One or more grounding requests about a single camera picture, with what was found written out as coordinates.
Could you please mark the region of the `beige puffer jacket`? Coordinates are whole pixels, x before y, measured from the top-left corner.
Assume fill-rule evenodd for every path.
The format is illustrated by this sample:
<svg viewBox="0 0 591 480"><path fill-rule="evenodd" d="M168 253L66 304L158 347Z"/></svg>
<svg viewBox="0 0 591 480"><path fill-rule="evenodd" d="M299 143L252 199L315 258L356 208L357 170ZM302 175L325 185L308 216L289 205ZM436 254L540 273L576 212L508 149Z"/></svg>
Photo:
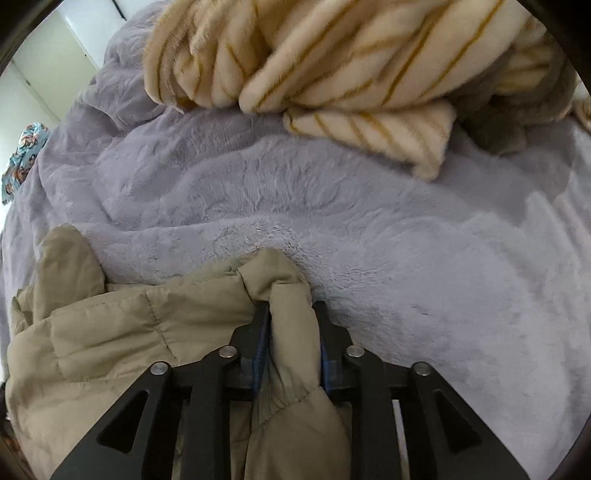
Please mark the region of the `beige puffer jacket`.
<svg viewBox="0 0 591 480"><path fill-rule="evenodd" d="M270 305L263 387L230 417L236 479L346 479L346 415L321 385L321 342L304 274L276 249L206 265L156 286L106 281L70 225L42 244L36 280L13 298L6 402L33 474L47 479L153 363L196 362Z"/></svg>

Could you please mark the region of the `lavender plush bed blanket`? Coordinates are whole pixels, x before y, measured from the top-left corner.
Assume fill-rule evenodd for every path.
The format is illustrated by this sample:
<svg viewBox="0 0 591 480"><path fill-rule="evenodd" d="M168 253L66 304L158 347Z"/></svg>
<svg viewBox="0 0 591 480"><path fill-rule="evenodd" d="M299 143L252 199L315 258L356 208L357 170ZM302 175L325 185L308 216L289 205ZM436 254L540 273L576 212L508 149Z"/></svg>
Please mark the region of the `lavender plush bed blanket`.
<svg viewBox="0 0 591 480"><path fill-rule="evenodd" d="M153 284L259 247L283 250L356 341L432 363L534 479L590 414L590 137L534 127L498 158L456 130L439 179L277 117L181 114L141 73L161 11L139 11L52 131L1 235L1 303L40 242L77 227L117 283Z"/></svg>

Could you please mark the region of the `blue patterned cloth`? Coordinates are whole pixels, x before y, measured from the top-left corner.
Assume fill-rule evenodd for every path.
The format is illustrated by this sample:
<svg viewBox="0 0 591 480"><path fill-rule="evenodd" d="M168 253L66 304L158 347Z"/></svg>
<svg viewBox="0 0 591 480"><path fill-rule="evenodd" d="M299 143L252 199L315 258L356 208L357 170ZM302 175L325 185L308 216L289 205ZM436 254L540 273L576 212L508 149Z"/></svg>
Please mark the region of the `blue patterned cloth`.
<svg viewBox="0 0 591 480"><path fill-rule="evenodd" d="M11 155L8 168L2 175L1 200L10 204L34 166L35 160L50 136L49 128L40 122L29 124L21 133Z"/></svg>

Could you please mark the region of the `cream striped fleece blanket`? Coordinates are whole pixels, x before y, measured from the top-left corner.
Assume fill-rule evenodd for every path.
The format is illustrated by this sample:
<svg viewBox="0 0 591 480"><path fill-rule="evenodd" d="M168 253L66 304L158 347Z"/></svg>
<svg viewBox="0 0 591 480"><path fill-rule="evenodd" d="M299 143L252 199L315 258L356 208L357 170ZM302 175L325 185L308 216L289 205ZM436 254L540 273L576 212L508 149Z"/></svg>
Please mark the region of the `cream striped fleece blanket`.
<svg viewBox="0 0 591 480"><path fill-rule="evenodd" d="M522 150L531 125L590 95L551 32L516 1L174 1L144 49L149 97L181 110L280 113L438 177L455 125L483 149Z"/></svg>

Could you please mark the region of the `white wardrobe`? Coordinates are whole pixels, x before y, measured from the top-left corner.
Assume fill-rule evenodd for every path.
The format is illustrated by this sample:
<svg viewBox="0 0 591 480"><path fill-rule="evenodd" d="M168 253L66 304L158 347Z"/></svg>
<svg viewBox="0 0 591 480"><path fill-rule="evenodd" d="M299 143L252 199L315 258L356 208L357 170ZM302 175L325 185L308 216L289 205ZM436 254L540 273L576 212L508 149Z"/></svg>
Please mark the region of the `white wardrobe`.
<svg viewBox="0 0 591 480"><path fill-rule="evenodd" d="M55 127L102 67L115 32L147 1L63 1L33 31L1 73L1 155L38 122Z"/></svg>

